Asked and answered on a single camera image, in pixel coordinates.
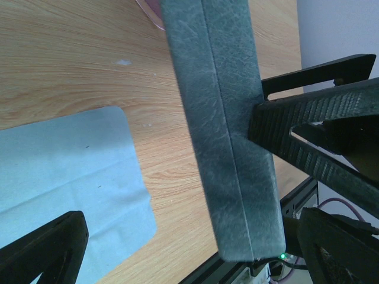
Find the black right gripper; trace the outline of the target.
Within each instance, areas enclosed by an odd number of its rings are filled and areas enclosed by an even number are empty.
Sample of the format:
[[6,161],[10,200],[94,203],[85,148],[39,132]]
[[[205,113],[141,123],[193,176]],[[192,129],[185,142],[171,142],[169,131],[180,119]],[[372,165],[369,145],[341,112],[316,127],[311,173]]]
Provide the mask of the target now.
[[[249,139],[378,216],[378,79],[374,54],[355,54],[261,81]],[[332,80],[334,88],[267,101],[273,93]],[[311,145],[343,156],[356,170]]]

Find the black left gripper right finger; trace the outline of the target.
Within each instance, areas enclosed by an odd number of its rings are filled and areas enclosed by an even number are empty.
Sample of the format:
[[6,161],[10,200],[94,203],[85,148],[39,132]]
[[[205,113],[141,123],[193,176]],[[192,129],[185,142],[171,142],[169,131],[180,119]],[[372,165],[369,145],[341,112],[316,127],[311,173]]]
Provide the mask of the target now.
[[378,283],[378,228],[330,215],[302,211],[297,238],[313,283]]

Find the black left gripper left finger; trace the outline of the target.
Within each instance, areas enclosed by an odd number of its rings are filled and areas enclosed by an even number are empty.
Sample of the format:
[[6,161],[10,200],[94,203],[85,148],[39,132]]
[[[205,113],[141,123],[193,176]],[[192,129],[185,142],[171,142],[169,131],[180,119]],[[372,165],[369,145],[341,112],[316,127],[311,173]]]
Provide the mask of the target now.
[[1,283],[75,283],[88,244],[81,211],[69,211],[1,248]]

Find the light blue cleaning cloth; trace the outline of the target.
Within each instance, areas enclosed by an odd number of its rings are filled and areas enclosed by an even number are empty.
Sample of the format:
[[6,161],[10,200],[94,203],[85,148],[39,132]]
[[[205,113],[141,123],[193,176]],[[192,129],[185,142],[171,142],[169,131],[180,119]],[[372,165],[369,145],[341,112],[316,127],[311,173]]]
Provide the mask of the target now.
[[82,211],[89,231],[78,283],[99,281],[156,233],[117,106],[1,131],[1,246],[68,211]]

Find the grey-green glasses case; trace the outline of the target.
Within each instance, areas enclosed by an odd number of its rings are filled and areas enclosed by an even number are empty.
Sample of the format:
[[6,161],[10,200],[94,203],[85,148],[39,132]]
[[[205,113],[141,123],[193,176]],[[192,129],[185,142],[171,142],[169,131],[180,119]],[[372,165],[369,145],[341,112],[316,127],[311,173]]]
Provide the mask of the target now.
[[163,23],[223,260],[285,251],[270,152],[248,138],[264,101],[247,1],[161,1]]

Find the pink sunglasses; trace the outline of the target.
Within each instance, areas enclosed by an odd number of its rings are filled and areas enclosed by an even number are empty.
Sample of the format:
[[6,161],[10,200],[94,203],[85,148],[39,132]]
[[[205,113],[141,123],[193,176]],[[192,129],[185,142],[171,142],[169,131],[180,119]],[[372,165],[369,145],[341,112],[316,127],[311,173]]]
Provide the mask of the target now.
[[138,6],[160,30],[165,30],[159,0],[136,0]]

